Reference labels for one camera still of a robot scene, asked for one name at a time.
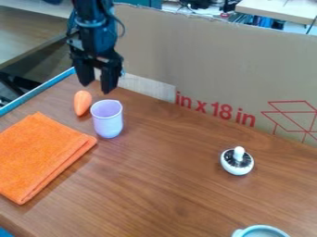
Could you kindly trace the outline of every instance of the folded towel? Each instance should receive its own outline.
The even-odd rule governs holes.
[[[39,112],[24,118],[0,133],[0,194],[25,204],[95,143]]]

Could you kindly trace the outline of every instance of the cardboard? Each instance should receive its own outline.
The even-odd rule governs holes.
[[[317,146],[317,38],[119,5],[125,69],[176,103]]]

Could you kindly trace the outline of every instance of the wooden table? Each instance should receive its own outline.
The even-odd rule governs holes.
[[[0,118],[0,130],[41,111],[95,135],[90,114],[77,118],[75,75]],[[231,236],[254,224],[292,237],[316,236],[317,150],[124,89],[125,128],[98,144],[24,206],[0,197],[0,225],[16,236]],[[244,177],[219,164],[243,145],[255,158]]]
[[[315,0],[242,0],[236,5],[235,11],[311,25],[317,16],[317,2]]]
[[[0,6],[0,69],[65,37],[66,19]]]

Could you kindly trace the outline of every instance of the white cup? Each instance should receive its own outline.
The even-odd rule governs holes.
[[[244,230],[236,230],[232,237],[290,237],[284,231],[272,226],[255,225]]]
[[[95,132],[104,138],[114,138],[123,129],[122,104],[118,100],[101,100],[94,103],[93,115]]]

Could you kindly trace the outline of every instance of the orange carrot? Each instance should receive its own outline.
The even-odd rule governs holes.
[[[74,109],[77,116],[81,116],[86,112],[92,104],[93,97],[86,91],[79,91],[74,96]]]

